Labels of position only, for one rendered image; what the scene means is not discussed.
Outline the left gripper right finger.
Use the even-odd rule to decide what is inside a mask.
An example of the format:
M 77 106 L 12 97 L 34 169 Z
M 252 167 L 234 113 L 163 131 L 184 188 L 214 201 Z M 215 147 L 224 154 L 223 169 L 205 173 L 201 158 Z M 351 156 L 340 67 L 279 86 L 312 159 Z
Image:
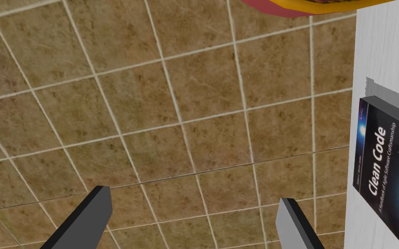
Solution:
M 324 249 L 311 224 L 293 198 L 281 198 L 275 225 L 282 249 Z

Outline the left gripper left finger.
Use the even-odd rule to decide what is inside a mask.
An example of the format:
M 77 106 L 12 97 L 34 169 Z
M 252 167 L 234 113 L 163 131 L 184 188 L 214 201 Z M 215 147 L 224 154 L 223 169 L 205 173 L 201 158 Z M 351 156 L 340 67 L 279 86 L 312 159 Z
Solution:
M 112 213 L 110 188 L 97 185 L 40 249 L 96 249 Z

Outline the dark blue book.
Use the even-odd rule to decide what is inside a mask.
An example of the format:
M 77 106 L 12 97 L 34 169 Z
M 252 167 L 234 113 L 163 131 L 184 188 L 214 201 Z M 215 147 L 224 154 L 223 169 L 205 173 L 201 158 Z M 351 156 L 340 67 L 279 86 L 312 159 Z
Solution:
M 353 187 L 399 240 L 399 108 L 359 100 Z

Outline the white table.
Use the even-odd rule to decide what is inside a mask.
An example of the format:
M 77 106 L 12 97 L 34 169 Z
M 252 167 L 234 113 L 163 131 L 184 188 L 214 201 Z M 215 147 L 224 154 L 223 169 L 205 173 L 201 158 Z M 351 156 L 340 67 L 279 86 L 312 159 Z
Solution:
M 399 249 L 399 240 L 354 189 L 359 100 L 366 79 L 399 93 L 399 0 L 359 9 L 351 104 L 344 249 Z

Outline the red and yellow round object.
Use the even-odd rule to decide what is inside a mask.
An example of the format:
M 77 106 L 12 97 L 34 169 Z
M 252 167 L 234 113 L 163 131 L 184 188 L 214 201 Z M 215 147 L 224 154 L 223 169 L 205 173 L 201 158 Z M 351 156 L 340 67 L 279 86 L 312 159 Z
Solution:
M 316 16 L 354 11 L 394 0 L 241 0 L 256 10 L 280 17 Z

